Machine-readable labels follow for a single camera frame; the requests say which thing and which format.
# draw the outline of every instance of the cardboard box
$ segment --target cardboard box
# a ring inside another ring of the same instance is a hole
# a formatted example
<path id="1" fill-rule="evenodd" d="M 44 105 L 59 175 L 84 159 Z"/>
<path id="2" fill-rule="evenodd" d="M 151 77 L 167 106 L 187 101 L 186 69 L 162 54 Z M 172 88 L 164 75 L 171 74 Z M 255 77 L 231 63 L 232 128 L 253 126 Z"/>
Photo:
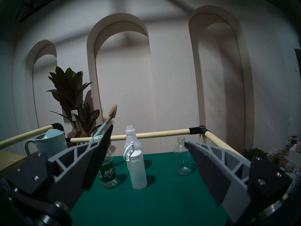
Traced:
<path id="1" fill-rule="evenodd" d="M 296 144 L 290 148 L 287 160 L 296 166 L 301 166 L 301 153 L 296 152 Z"/>

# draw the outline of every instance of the wooden rod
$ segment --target wooden rod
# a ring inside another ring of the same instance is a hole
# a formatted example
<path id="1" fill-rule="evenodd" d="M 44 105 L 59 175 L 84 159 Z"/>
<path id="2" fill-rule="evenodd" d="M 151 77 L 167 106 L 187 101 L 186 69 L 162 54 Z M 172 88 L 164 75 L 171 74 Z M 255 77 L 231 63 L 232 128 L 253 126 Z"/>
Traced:
<path id="1" fill-rule="evenodd" d="M 36 135 L 45 133 L 49 129 L 53 129 L 53 126 L 52 125 L 48 125 L 48 126 L 45 126 L 43 128 L 32 130 L 32 131 L 29 131 L 27 133 L 23 133 L 23 134 L 15 136 L 15 137 L 9 138 L 7 140 L 1 141 L 0 142 L 0 150 L 4 149 L 6 147 L 9 147 L 9 146 L 11 146 L 11 145 L 13 145 L 15 143 L 21 142 L 21 141 L 23 141 L 25 139 L 29 139 L 29 138 L 32 138 L 32 137 L 34 137 Z"/>
<path id="2" fill-rule="evenodd" d="M 205 132 L 206 138 L 208 138 L 211 142 L 213 142 L 216 146 L 225 148 L 229 151 L 235 152 L 236 154 L 239 154 L 237 151 L 235 151 L 232 147 L 230 147 L 227 143 L 223 142 L 220 140 L 217 136 L 215 136 L 213 133 L 210 131 Z"/>
<path id="3" fill-rule="evenodd" d="M 185 135 L 190 134 L 189 129 L 182 130 L 168 130 L 168 131 L 158 131 L 158 132 L 150 132 L 150 133 L 137 133 L 136 136 L 138 139 L 143 138 L 159 138 L 159 137 L 168 137 L 168 136 L 176 136 L 176 135 Z M 91 140 L 91 137 L 87 138 L 71 138 L 71 143 L 87 143 Z M 120 141 L 126 140 L 126 134 L 122 135 L 112 135 L 111 141 Z"/>

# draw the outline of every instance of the clear glass bottle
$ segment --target clear glass bottle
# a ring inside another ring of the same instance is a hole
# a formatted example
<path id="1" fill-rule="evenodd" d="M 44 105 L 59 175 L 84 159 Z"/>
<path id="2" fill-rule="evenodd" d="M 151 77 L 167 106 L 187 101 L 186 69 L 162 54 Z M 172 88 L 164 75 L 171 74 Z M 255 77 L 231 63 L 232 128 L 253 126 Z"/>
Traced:
<path id="1" fill-rule="evenodd" d="M 184 147 L 185 138 L 178 137 L 178 144 L 174 147 L 176 172 L 182 176 L 188 175 L 191 172 L 190 153 Z"/>
<path id="2" fill-rule="evenodd" d="M 101 139 L 101 137 L 102 135 L 96 136 L 94 138 L 94 141 L 98 142 Z M 103 183 L 104 187 L 108 189 L 112 189 L 118 185 L 117 174 L 115 171 L 113 156 L 110 148 L 108 148 L 106 157 L 104 158 L 104 162 L 98 170 L 98 177 Z"/>

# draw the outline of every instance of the white tag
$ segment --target white tag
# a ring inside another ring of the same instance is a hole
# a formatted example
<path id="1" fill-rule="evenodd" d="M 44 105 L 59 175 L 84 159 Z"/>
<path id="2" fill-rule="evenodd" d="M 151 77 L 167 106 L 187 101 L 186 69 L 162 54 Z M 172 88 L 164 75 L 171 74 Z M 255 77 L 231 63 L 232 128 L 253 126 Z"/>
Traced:
<path id="1" fill-rule="evenodd" d="M 71 115 L 72 115 L 72 121 L 77 121 L 74 114 L 78 115 L 77 110 L 71 110 Z"/>

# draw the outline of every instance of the light blue handle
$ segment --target light blue handle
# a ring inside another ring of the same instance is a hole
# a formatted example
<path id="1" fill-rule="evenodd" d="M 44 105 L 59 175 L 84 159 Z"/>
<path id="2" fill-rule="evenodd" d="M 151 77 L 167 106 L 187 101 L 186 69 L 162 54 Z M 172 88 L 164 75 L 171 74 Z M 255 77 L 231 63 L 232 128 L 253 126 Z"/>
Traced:
<path id="1" fill-rule="evenodd" d="M 102 132 L 104 131 L 104 129 L 106 128 L 107 124 L 103 123 L 102 126 L 99 128 L 99 130 L 94 134 L 94 136 L 91 138 L 91 140 L 89 141 L 89 143 L 94 142 L 94 137 L 101 135 Z"/>
<path id="2" fill-rule="evenodd" d="M 25 143 L 25 151 L 26 151 L 26 154 L 27 154 L 28 158 L 31 158 L 31 153 L 29 152 L 29 149 L 28 149 L 28 144 L 29 144 L 29 143 L 34 143 L 34 144 L 36 144 L 36 141 L 35 141 L 34 139 L 29 139 L 29 140 L 27 140 L 26 143 Z"/>

